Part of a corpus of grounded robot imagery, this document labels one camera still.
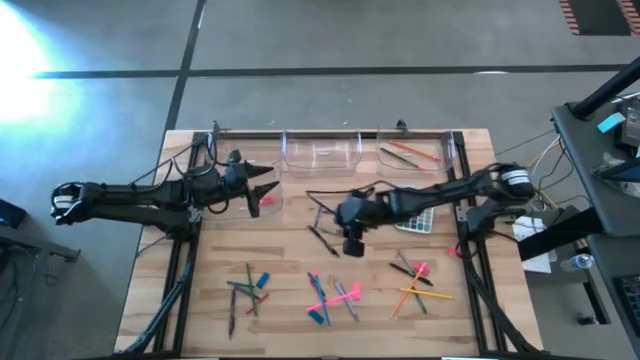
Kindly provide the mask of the clear water bottle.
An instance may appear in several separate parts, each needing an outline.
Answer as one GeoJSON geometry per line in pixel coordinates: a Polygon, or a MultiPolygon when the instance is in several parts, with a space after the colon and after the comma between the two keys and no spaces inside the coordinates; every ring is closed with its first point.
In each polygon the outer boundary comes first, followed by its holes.
{"type": "Polygon", "coordinates": [[[577,272],[588,270],[595,264],[594,257],[590,254],[577,254],[560,263],[560,268],[565,272],[577,272]]]}

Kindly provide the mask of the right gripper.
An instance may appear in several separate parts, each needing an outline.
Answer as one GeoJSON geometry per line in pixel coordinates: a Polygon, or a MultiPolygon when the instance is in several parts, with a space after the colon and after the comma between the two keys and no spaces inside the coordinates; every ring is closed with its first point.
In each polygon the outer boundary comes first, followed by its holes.
{"type": "Polygon", "coordinates": [[[381,224],[381,203],[376,198],[371,199],[373,192],[373,189],[352,190],[335,210],[334,222],[341,228],[345,255],[363,257],[363,233],[381,224]]]}

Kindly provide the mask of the dark tablet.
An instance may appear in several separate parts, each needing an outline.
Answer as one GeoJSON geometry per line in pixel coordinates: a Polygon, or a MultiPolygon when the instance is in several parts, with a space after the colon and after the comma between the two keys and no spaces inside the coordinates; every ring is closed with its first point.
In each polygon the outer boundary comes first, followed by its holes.
{"type": "Polygon", "coordinates": [[[593,174],[604,180],[640,183],[640,158],[630,160],[604,158],[593,174]]]}

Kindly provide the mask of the red crayon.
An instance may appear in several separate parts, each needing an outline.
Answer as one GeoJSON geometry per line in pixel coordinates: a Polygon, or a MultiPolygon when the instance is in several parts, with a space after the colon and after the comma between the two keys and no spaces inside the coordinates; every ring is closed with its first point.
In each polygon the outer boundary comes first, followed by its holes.
{"type": "Polygon", "coordinates": [[[249,315],[251,313],[254,313],[255,310],[257,309],[257,306],[262,302],[264,302],[269,296],[270,296],[269,293],[264,293],[261,296],[255,296],[253,298],[253,302],[251,303],[251,307],[245,311],[245,314],[249,315]]]}

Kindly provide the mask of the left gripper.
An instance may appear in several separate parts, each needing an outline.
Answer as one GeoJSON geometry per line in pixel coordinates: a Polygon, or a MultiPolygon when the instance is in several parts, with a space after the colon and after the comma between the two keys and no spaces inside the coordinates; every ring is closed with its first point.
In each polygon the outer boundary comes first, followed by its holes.
{"type": "Polygon", "coordinates": [[[265,197],[280,182],[273,181],[263,185],[256,185],[253,189],[249,180],[274,170],[272,166],[253,165],[242,159],[239,150],[230,152],[227,159],[226,172],[223,179],[223,187],[229,199],[244,197],[247,208],[253,218],[259,216],[259,200],[265,197]]]}

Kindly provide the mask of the black keyboard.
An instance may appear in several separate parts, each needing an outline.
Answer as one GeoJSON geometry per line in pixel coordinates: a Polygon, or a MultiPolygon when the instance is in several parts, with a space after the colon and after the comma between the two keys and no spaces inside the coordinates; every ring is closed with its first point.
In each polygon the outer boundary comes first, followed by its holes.
{"type": "Polygon", "coordinates": [[[614,284],[631,325],[640,335],[640,274],[616,277],[614,284]]]}

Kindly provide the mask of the grey side desk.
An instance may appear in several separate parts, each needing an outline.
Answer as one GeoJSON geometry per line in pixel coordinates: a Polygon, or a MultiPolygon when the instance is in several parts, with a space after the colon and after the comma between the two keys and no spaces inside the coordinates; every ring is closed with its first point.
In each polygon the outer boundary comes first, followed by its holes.
{"type": "Polygon", "coordinates": [[[556,106],[551,114],[604,232],[611,236],[636,236],[640,235],[640,198],[625,194],[593,174],[603,163],[604,153],[629,159],[625,151],[614,146],[613,133],[603,134],[597,129],[612,108],[613,105],[603,106],[588,121],[575,118],[569,105],[556,106]]]}
{"type": "Polygon", "coordinates": [[[587,242],[634,350],[635,359],[640,360],[640,335],[631,325],[614,284],[616,277],[640,274],[640,236],[593,234],[587,237],[587,242]]]}

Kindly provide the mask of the orange pencil pink eraser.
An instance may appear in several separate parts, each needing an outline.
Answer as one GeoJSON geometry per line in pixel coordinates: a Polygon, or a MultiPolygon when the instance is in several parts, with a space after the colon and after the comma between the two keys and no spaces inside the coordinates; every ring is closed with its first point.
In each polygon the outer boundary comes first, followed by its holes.
{"type": "Polygon", "coordinates": [[[433,161],[436,161],[436,162],[441,162],[442,161],[442,159],[439,156],[432,155],[432,154],[427,153],[427,152],[425,152],[425,151],[423,151],[423,150],[421,150],[419,148],[412,147],[412,146],[409,146],[409,145],[406,145],[406,144],[403,144],[403,143],[399,143],[399,142],[396,142],[396,141],[389,141],[389,143],[391,145],[394,145],[396,147],[405,149],[407,151],[410,151],[412,153],[418,154],[420,156],[424,156],[426,158],[430,158],[433,161]]]}
{"type": "MultiPolygon", "coordinates": [[[[411,280],[411,282],[409,283],[409,285],[407,286],[407,288],[411,288],[411,287],[413,287],[413,286],[415,285],[415,283],[417,282],[418,277],[419,277],[420,275],[421,275],[421,273],[420,273],[420,272],[416,272],[415,276],[412,278],[412,280],[411,280]]],[[[404,302],[405,302],[405,300],[406,300],[406,298],[407,298],[407,296],[408,296],[407,294],[408,294],[408,293],[406,293],[406,292],[403,292],[403,293],[402,293],[402,295],[401,295],[401,297],[400,297],[400,299],[399,299],[398,303],[396,304],[396,306],[394,307],[394,309],[393,309],[393,311],[392,311],[392,313],[391,313],[391,315],[390,315],[390,318],[394,318],[394,317],[396,316],[396,314],[398,313],[398,311],[400,310],[400,308],[401,308],[401,307],[402,307],[402,305],[404,304],[404,302]]]]}

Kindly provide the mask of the black pen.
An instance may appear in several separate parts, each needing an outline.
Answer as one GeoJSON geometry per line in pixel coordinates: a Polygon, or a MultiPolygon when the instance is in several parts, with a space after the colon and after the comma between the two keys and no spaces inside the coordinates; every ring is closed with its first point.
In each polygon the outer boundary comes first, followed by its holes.
{"type": "Polygon", "coordinates": [[[323,244],[323,246],[327,249],[327,251],[335,256],[335,257],[340,257],[339,253],[337,252],[336,249],[334,249],[329,243],[328,241],[320,234],[320,232],[313,226],[311,225],[307,225],[307,229],[323,244]]]}
{"type": "MultiPolygon", "coordinates": [[[[403,274],[405,274],[405,275],[407,275],[409,277],[413,278],[415,276],[415,274],[413,272],[408,271],[407,269],[405,269],[405,268],[403,268],[403,267],[401,267],[401,266],[399,266],[397,264],[389,263],[388,265],[391,266],[392,268],[394,268],[395,270],[397,270],[397,271],[399,271],[399,272],[401,272],[401,273],[403,273],[403,274]]],[[[423,284],[425,284],[427,286],[431,286],[431,287],[434,286],[434,284],[423,275],[420,275],[418,277],[417,281],[419,281],[419,282],[421,282],[421,283],[423,283],[423,284]]]]}

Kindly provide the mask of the long green pencil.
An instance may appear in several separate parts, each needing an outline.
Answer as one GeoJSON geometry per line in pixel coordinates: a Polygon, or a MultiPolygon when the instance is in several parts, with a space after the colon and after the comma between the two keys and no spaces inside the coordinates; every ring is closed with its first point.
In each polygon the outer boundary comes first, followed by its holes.
{"type": "Polygon", "coordinates": [[[253,281],[253,277],[252,277],[252,272],[251,272],[251,266],[249,263],[245,264],[245,270],[246,270],[246,275],[247,275],[247,282],[249,285],[249,291],[250,291],[250,295],[251,295],[251,302],[252,302],[252,307],[251,307],[251,311],[253,313],[254,317],[258,316],[258,310],[257,310],[257,297],[256,297],[256,293],[255,293],[255,283],[253,281]]]}

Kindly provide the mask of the black floor box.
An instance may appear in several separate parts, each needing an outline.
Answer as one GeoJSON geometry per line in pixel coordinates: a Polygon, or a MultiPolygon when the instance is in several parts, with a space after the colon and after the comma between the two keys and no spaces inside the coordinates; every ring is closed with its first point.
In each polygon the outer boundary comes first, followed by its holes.
{"type": "Polygon", "coordinates": [[[17,229],[26,215],[27,212],[23,208],[0,199],[0,225],[17,229]]]}

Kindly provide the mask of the blue sticky note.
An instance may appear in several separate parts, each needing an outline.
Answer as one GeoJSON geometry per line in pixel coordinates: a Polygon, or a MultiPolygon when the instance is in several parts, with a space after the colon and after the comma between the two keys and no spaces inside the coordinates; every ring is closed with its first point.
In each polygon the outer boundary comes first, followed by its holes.
{"type": "Polygon", "coordinates": [[[624,123],[626,121],[626,117],[622,115],[620,112],[613,113],[609,115],[607,118],[602,120],[598,125],[597,129],[602,133],[606,134],[611,130],[615,129],[618,125],[624,123]]]}

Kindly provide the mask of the black device box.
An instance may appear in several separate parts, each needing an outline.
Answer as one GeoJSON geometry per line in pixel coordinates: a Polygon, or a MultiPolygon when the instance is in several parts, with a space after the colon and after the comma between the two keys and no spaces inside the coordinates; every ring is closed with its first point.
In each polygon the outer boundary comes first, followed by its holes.
{"type": "Polygon", "coordinates": [[[637,149],[640,147],[640,100],[624,100],[618,108],[624,121],[615,129],[615,147],[622,150],[637,149]]]}

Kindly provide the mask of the grey table leg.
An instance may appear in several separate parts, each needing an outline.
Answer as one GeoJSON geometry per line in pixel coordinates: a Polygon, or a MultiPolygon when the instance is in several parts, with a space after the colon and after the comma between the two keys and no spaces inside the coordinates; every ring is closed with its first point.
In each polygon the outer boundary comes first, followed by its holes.
{"type": "Polygon", "coordinates": [[[75,262],[80,255],[79,249],[74,250],[53,242],[41,240],[7,226],[0,226],[0,243],[33,248],[47,255],[62,257],[66,262],[75,262]]]}

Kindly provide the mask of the grey desk calculator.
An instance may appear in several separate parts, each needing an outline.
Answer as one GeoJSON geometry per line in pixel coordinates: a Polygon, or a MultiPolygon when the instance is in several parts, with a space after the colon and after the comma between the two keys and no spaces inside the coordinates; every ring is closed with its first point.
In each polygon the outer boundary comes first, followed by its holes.
{"type": "Polygon", "coordinates": [[[401,231],[407,231],[418,234],[430,234],[433,229],[434,209],[425,209],[420,215],[414,216],[409,220],[397,223],[395,228],[401,231]]]}

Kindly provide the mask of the white paper sheet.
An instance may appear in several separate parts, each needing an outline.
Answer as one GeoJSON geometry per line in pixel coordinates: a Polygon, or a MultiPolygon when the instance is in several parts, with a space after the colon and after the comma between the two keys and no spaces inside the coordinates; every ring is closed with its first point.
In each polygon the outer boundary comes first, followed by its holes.
{"type": "MultiPolygon", "coordinates": [[[[529,216],[521,216],[512,224],[513,234],[518,242],[521,242],[525,238],[536,233],[542,232],[545,229],[546,226],[540,218],[533,218],[529,216]]],[[[551,250],[550,252],[529,260],[523,260],[522,266],[525,271],[551,274],[551,264],[556,262],[557,259],[558,256],[556,251],[551,250]]]]}

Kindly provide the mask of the black diagonal bar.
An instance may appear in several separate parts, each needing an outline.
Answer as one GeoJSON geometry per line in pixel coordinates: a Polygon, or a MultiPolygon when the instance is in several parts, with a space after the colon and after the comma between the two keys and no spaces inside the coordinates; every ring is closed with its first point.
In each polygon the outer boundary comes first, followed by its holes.
{"type": "Polygon", "coordinates": [[[603,234],[604,227],[594,208],[579,211],[574,206],[559,210],[544,230],[518,243],[522,261],[537,257],[591,234],[603,234]]]}

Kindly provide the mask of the black pole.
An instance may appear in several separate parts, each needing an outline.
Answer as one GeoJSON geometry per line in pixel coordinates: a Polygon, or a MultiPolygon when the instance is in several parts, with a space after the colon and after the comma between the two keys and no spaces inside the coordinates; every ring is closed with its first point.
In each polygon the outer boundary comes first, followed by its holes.
{"type": "Polygon", "coordinates": [[[640,57],[620,70],[596,91],[571,108],[575,118],[585,119],[640,79],[640,57]]]}

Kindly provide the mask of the yellow pencil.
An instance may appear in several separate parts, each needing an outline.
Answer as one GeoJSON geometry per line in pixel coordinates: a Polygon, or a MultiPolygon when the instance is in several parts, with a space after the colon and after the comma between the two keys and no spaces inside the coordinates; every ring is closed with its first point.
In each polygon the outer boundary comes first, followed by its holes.
{"type": "Polygon", "coordinates": [[[423,291],[423,290],[416,290],[416,289],[412,289],[412,288],[400,288],[399,290],[406,292],[406,293],[411,293],[411,294],[416,294],[416,295],[425,295],[428,297],[434,297],[434,298],[440,298],[440,299],[446,299],[446,300],[454,300],[455,298],[451,295],[446,295],[446,294],[442,294],[442,293],[436,293],[436,292],[431,292],[431,291],[423,291]]]}

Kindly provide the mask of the mat with striped edge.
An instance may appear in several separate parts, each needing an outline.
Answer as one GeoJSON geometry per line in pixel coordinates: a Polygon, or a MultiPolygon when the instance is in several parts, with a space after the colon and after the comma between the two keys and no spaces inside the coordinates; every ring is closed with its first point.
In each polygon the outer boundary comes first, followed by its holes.
{"type": "Polygon", "coordinates": [[[640,0],[558,0],[576,36],[640,36],[640,0]]]}

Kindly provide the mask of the clear plastic bin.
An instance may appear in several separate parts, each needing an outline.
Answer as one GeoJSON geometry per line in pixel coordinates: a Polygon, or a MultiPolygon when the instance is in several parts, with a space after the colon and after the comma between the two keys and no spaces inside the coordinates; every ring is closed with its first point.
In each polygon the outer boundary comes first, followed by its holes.
{"type": "Polygon", "coordinates": [[[359,130],[285,131],[283,169],[297,177],[348,177],[362,160],[359,130]]]}
{"type": "Polygon", "coordinates": [[[453,132],[418,131],[413,130],[403,134],[397,129],[379,129],[376,138],[377,172],[385,177],[421,177],[436,175],[448,171],[454,166],[456,150],[453,132]],[[432,155],[439,156],[442,161],[436,162],[430,158],[420,156],[405,149],[391,145],[389,141],[396,141],[412,147],[419,148],[432,155]],[[425,171],[419,171],[406,165],[391,156],[383,153],[380,148],[386,148],[391,152],[402,156],[422,167],[425,171]]]}
{"type": "MultiPolygon", "coordinates": [[[[275,195],[278,197],[278,201],[273,205],[261,206],[259,200],[260,216],[258,220],[267,218],[268,216],[275,216],[281,211],[283,206],[283,185],[282,185],[282,171],[280,163],[272,163],[271,166],[274,170],[270,173],[255,177],[249,180],[249,185],[254,188],[256,185],[263,185],[273,181],[279,181],[280,184],[271,190],[266,196],[275,195]]],[[[251,219],[251,215],[247,208],[247,201],[245,198],[239,197],[231,199],[225,212],[214,214],[208,208],[204,208],[201,211],[201,216],[206,221],[217,222],[230,222],[241,219],[251,219]]]]}
{"type": "Polygon", "coordinates": [[[253,165],[271,166],[282,156],[281,132],[220,131],[217,137],[211,132],[203,135],[203,154],[206,165],[227,165],[231,151],[239,150],[243,160],[253,165]]]}

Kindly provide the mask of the clear purple pen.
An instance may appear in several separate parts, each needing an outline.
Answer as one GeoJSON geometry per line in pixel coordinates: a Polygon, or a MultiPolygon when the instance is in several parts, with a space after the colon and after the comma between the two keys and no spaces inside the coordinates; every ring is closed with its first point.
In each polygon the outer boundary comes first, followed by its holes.
{"type": "MultiPolygon", "coordinates": [[[[347,292],[345,291],[345,289],[344,289],[344,287],[343,287],[343,285],[342,285],[342,283],[340,281],[335,281],[334,282],[334,287],[336,288],[336,290],[338,291],[338,293],[341,296],[347,294],[347,292]]],[[[358,314],[357,314],[357,312],[356,312],[356,310],[355,310],[355,308],[354,308],[354,306],[353,306],[353,304],[351,302],[351,298],[350,297],[345,297],[343,299],[343,302],[346,305],[346,307],[347,307],[349,313],[351,314],[352,318],[354,319],[354,321],[355,322],[359,322],[360,318],[359,318],[359,316],[358,316],[358,314]]]]}

